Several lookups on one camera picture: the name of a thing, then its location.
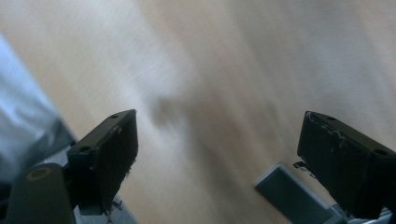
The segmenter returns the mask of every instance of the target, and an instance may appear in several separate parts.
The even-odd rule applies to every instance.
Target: wooden floor
[[[305,110],[396,148],[396,2],[3,1],[0,32],[76,137],[135,108],[140,223],[287,223],[253,189]],[[294,171],[331,200],[315,180]]]

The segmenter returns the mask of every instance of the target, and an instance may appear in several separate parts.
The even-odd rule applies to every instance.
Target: screw hole
[[[381,149],[374,149],[374,152],[381,155],[381,156],[387,156],[388,152],[381,150]]]
[[[91,150],[91,147],[82,147],[82,148],[79,149],[80,152],[86,152],[86,151],[89,151],[89,150]]]

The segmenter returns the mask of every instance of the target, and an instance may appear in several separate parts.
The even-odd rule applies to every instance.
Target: gray fabric
[[[0,182],[70,144],[72,136],[0,34]]]

